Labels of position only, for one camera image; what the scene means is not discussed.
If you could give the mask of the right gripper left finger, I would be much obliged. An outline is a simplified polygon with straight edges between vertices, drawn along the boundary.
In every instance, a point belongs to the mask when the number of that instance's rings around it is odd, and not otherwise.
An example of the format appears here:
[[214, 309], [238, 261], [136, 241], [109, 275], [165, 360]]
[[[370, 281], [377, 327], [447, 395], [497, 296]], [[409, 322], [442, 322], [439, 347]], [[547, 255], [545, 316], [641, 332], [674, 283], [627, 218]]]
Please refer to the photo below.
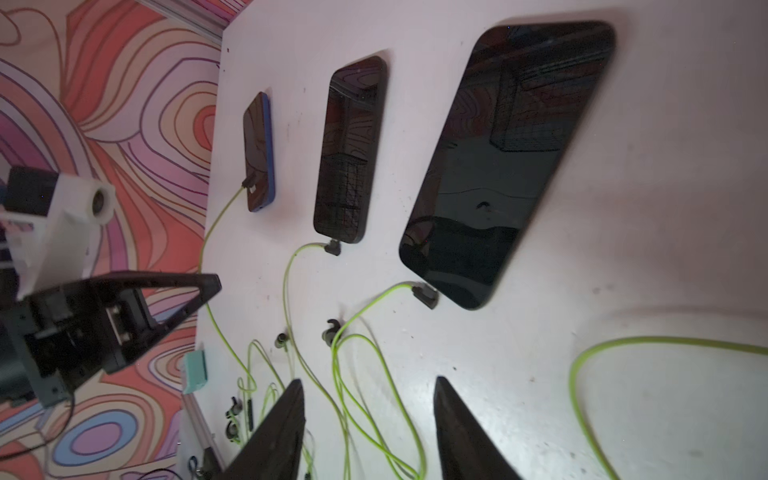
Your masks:
[[218, 478], [297, 479], [305, 425], [304, 389], [301, 380], [294, 379]]

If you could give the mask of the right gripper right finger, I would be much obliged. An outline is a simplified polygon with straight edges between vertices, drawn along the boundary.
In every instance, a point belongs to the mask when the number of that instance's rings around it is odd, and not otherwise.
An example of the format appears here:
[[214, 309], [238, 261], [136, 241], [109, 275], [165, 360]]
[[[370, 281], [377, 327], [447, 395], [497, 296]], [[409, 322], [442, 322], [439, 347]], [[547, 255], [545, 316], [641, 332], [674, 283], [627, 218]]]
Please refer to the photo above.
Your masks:
[[443, 479], [522, 479], [444, 376], [436, 378], [433, 410]]

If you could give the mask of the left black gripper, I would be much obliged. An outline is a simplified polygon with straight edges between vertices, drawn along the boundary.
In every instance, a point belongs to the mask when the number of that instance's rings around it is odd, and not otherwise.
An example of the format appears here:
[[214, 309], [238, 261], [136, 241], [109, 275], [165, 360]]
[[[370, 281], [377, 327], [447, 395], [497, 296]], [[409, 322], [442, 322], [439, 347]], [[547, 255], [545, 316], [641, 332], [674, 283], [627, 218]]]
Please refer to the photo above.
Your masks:
[[[151, 289], [197, 294], [166, 320], [150, 313]], [[215, 274], [119, 271], [52, 287], [1, 311], [1, 399], [50, 407], [74, 398], [99, 372], [132, 365], [221, 290]]]

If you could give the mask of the black smartphone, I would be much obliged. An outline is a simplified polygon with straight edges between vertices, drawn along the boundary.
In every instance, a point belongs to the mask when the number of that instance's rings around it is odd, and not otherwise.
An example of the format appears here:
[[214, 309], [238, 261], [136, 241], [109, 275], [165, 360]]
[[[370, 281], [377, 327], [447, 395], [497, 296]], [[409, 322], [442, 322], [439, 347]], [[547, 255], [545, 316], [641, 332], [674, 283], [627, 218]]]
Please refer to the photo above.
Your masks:
[[489, 301], [615, 46], [598, 20], [479, 37], [400, 240], [409, 270], [463, 309]]
[[313, 226], [343, 243], [356, 244], [365, 234], [387, 82], [379, 56], [344, 66], [330, 79]]
[[258, 212], [276, 196], [271, 105], [265, 92], [259, 92], [243, 114], [243, 137], [246, 178], [242, 187], [248, 210]]

